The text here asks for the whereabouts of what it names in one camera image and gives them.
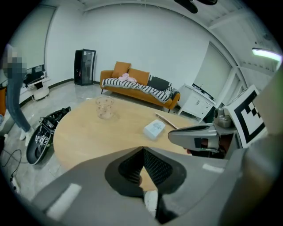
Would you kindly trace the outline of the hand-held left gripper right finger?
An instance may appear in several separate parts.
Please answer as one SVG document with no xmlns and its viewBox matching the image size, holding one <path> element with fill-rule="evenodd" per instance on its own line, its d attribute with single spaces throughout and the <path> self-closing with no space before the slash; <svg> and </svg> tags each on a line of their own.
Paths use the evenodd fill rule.
<svg viewBox="0 0 283 226">
<path fill-rule="evenodd" d="M 239 175 L 239 151 L 230 159 L 143 148 L 145 168 L 158 189 L 156 217 L 142 226 L 225 226 Z"/>
</svg>

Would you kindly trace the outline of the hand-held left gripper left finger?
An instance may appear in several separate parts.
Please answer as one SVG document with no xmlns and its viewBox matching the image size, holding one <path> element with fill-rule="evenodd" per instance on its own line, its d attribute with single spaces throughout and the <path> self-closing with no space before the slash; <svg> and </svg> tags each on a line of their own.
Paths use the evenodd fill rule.
<svg viewBox="0 0 283 226">
<path fill-rule="evenodd" d="M 134 149 L 84 161 L 43 188 L 32 200 L 43 226 L 155 226 L 142 197 L 122 196 L 105 178 L 107 166 Z"/>
</svg>

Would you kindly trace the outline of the white printed strip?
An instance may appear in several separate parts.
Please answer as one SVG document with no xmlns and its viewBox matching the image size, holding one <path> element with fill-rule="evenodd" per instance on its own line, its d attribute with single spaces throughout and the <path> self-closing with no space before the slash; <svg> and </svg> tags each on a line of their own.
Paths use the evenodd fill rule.
<svg viewBox="0 0 283 226">
<path fill-rule="evenodd" d="M 167 123 L 168 125 L 172 126 L 174 129 L 178 129 L 176 125 L 174 125 L 172 122 L 170 122 L 168 119 L 166 119 L 164 116 L 160 115 L 159 113 L 155 113 L 155 115 L 161 119 L 163 122 Z"/>
</svg>

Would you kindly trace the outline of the white box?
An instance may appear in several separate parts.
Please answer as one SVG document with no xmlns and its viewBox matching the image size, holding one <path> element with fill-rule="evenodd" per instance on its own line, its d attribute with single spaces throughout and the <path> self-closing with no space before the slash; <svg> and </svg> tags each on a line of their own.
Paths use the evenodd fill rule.
<svg viewBox="0 0 283 226">
<path fill-rule="evenodd" d="M 143 133 L 150 140 L 156 140 L 163 132 L 165 123 L 160 120 L 154 120 L 144 127 Z"/>
</svg>

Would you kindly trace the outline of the wooden coffee table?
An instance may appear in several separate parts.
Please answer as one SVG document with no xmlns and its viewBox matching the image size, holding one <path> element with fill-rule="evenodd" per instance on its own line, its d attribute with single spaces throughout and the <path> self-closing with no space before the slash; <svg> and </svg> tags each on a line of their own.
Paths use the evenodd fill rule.
<svg viewBox="0 0 283 226">
<path fill-rule="evenodd" d="M 58 124 L 54 151 L 66 170 L 89 159 L 100 160 L 102 156 L 137 147 L 153 147 L 180 154 L 185 160 L 194 159 L 185 149 L 169 141 L 172 126 L 166 125 L 156 140 L 149 139 L 143 132 L 157 115 L 162 115 L 177 128 L 193 126 L 191 120 L 121 99 L 115 99 L 109 119 L 99 118 L 97 109 L 95 99 L 86 100 Z"/>
</svg>

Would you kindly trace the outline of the orange sofa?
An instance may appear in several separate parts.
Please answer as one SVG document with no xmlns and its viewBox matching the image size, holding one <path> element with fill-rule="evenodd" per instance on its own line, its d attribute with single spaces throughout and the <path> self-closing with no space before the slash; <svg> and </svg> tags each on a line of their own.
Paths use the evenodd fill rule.
<svg viewBox="0 0 283 226">
<path fill-rule="evenodd" d="M 101 71 L 100 73 L 100 87 L 102 90 L 110 90 L 112 92 L 115 93 L 119 93 L 119 94 L 123 94 L 126 96 L 130 96 L 133 97 L 135 99 L 140 99 L 146 102 L 150 102 L 153 103 L 155 105 L 159 105 L 162 107 L 165 107 L 169 110 L 172 110 L 177 102 L 180 99 L 180 93 L 176 94 L 175 98 L 169 99 L 165 104 L 161 103 L 160 101 L 158 101 L 156 98 L 154 98 L 152 95 L 150 94 L 145 94 L 142 91 L 139 90 L 134 90 L 134 89 L 124 89 L 124 88 L 116 88 L 116 87 L 102 87 L 102 80 L 103 79 L 107 79 L 107 78 L 112 78 L 112 72 L 113 70 L 104 70 Z M 152 75 L 149 75 L 149 79 L 148 79 L 148 83 L 147 86 L 151 86 L 153 88 L 156 88 L 158 90 L 164 91 L 169 87 L 172 87 L 172 84 L 166 80 L 160 79 L 158 77 L 154 77 Z"/>
</svg>

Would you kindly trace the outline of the person's left white shoe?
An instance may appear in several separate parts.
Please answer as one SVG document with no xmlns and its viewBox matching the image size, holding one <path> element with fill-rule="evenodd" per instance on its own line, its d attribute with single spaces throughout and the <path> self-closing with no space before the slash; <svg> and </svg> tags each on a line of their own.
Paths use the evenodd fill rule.
<svg viewBox="0 0 283 226">
<path fill-rule="evenodd" d="M 158 192 L 156 190 L 146 191 L 144 196 L 144 203 L 146 209 L 155 218 L 157 211 Z"/>
</svg>

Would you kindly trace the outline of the white power strip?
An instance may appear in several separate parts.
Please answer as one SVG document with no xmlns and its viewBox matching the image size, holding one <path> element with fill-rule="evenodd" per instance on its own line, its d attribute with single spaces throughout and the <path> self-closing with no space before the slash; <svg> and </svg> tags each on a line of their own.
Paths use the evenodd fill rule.
<svg viewBox="0 0 283 226">
<path fill-rule="evenodd" d="M 18 185 L 18 182 L 16 180 L 16 178 L 11 175 L 11 178 L 10 178 L 10 183 L 11 183 L 11 188 L 14 192 L 18 193 L 19 191 L 19 185 Z"/>
</svg>

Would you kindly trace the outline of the orange cushion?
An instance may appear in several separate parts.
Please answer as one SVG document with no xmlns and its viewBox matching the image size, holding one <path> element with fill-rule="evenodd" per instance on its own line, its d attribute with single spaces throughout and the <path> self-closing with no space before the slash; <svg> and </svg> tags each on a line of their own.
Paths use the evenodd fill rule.
<svg viewBox="0 0 283 226">
<path fill-rule="evenodd" d="M 129 77 L 135 78 L 137 83 L 147 85 L 149 79 L 149 72 L 130 68 L 128 74 Z"/>
<path fill-rule="evenodd" d="M 0 89 L 0 115 L 4 116 L 6 112 L 6 92 L 7 88 Z"/>
<path fill-rule="evenodd" d="M 113 78 L 119 78 L 123 74 L 128 73 L 130 67 L 131 63 L 117 61 L 111 76 Z"/>
</svg>

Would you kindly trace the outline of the pink garment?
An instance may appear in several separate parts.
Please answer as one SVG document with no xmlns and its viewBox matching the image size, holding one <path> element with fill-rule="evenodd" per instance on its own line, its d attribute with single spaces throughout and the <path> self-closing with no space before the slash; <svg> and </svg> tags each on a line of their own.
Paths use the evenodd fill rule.
<svg viewBox="0 0 283 226">
<path fill-rule="evenodd" d="M 133 77 L 130 77 L 128 73 L 124 73 L 122 76 L 118 77 L 118 80 L 124 82 L 131 82 L 131 83 L 137 83 L 137 80 Z"/>
</svg>

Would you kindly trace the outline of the white round side table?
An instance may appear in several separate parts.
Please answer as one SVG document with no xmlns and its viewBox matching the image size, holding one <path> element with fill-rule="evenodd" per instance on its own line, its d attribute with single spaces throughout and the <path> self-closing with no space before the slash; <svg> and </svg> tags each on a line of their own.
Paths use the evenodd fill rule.
<svg viewBox="0 0 283 226">
<path fill-rule="evenodd" d="M 37 101 L 43 98 L 47 98 L 50 90 L 48 86 L 42 86 L 41 88 L 34 88 L 32 90 L 32 99 L 33 101 Z"/>
</svg>

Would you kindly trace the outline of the ceiling tube light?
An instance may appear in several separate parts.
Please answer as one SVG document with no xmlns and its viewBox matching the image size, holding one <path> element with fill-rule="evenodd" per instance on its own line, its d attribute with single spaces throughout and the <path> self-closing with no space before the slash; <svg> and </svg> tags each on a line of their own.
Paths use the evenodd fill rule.
<svg viewBox="0 0 283 226">
<path fill-rule="evenodd" d="M 266 58 L 269 58 L 269 59 L 272 59 L 272 60 L 276 60 L 278 62 L 283 59 L 283 57 L 280 54 L 275 53 L 275 52 L 270 51 L 270 50 L 265 50 L 265 49 L 261 49 L 261 48 L 252 48 L 252 52 L 256 56 L 266 57 Z"/>
</svg>

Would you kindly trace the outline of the black glass-door cabinet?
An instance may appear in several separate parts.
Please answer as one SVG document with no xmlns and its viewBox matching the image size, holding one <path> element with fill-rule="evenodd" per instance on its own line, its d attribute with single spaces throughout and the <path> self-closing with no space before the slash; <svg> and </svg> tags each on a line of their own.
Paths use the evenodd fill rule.
<svg viewBox="0 0 283 226">
<path fill-rule="evenodd" d="M 95 58 L 95 50 L 80 49 L 75 51 L 74 83 L 76 85 L 86 86 L 93 84 Z"/>
</svg>

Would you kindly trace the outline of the black television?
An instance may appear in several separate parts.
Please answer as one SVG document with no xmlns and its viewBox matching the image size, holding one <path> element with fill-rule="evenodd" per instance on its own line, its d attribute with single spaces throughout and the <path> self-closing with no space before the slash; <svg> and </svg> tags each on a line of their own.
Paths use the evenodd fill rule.
<svg viewBox="0 0 283 226">
<path fill-rule="evenodd" d="M 23 80 L 25 87 L 28 87 L 29 83 L 33 83 L 35 81 L 38 81 L 39 79 L 44 78 L 45 74 L 46 71 L 45 66 L 43 64 L 27 69 L 25 78 Z"/>
</svg>

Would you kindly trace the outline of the white roller blind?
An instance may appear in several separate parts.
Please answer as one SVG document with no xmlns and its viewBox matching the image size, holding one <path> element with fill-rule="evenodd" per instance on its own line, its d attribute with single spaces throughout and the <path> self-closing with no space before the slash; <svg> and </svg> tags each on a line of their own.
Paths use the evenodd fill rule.
<svg viewBox="0 0 283 226">
<path fill-rule="evenodd" d="M 16 29 L 9 44 L 20 53 L 25 68 L 44 64 L 46 37 L 55 8 L 36 7 Z"/>
</svg>

